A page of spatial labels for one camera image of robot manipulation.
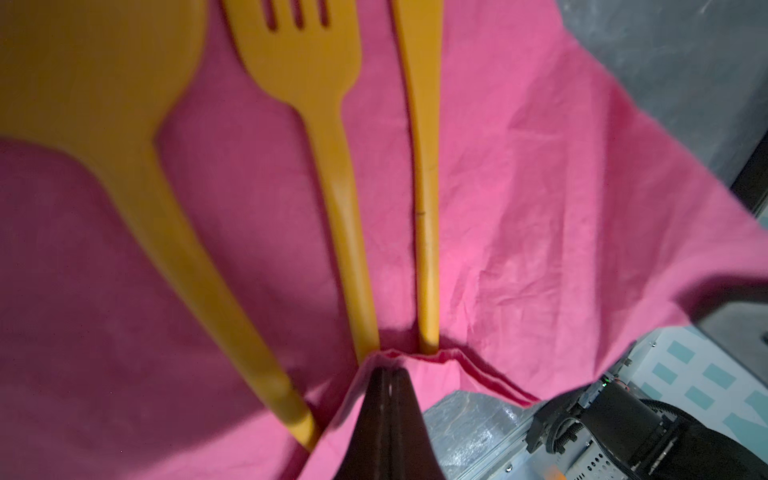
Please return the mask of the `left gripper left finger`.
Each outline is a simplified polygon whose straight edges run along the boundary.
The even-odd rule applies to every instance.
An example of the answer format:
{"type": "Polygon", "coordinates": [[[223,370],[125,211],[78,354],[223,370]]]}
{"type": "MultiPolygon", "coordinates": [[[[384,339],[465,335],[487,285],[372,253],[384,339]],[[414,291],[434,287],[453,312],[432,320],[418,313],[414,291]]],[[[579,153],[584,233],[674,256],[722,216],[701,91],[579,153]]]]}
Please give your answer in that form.
{"type": "Polygon", "coordinates": [[[365,398],[346,454],[334,476],[341,479],[391,478],[391,371],[370,375],[365,398]]]}

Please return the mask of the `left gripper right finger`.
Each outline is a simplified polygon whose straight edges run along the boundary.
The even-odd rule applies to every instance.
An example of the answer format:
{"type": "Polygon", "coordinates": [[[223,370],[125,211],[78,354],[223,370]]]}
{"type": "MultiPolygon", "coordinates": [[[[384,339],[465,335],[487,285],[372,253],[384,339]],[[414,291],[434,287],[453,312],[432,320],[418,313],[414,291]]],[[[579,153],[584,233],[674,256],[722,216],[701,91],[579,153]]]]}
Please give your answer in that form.
{"type": "Polygon", "coordinates": [[[391,478],[445,480],[405,369],[392,372],[390,409],[391,478]]]}

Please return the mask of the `pink paper napkin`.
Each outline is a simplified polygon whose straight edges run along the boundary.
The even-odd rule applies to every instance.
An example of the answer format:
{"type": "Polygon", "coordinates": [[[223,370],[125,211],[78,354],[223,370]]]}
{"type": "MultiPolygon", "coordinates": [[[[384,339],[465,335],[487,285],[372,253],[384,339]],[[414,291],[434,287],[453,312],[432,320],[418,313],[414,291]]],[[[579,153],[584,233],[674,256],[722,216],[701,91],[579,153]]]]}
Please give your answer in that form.
{"type": "MultiPolygon", "coordinates": [[[[300,446],[68,155],[1,143],[1,475],[330,479],[365,389],[299,117],[246,72],[223,6],[157,134],[163,172],[324,432],[300,446]]],[[[413,154],[387,1],[358,4],[343,119],[382,351],[429,407],[531,405],[596,380],[724,287],[767,235],[632,102],[551,1],[449,1],[440,138],[441,351],[419,352],[413,154]]]]}

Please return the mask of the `orange plastic knife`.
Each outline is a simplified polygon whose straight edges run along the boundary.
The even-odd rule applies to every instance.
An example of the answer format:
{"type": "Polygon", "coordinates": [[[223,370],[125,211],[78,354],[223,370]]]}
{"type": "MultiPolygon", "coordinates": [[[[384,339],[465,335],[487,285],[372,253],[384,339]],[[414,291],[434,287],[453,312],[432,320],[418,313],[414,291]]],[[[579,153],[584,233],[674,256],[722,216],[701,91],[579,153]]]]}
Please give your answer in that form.
{"type": "Polygon", "coordinates": [[[410,117],[417,320],[421,351],[440,342],[439,136],[442,1],[392,3],[410,117]]]}

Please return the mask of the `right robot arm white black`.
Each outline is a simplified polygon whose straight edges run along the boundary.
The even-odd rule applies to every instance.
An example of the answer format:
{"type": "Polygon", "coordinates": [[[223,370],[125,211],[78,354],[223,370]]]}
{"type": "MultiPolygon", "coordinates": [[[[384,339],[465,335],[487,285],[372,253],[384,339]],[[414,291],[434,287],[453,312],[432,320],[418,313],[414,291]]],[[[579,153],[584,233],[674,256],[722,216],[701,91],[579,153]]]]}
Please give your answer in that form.
{"type": "Polygon", "coordinates": [[[533,416],[527,451],[572,463],[565,479],[765,479],[767,464],[731,438],[666,402],[603,379],[562,394],[533,416]]]}

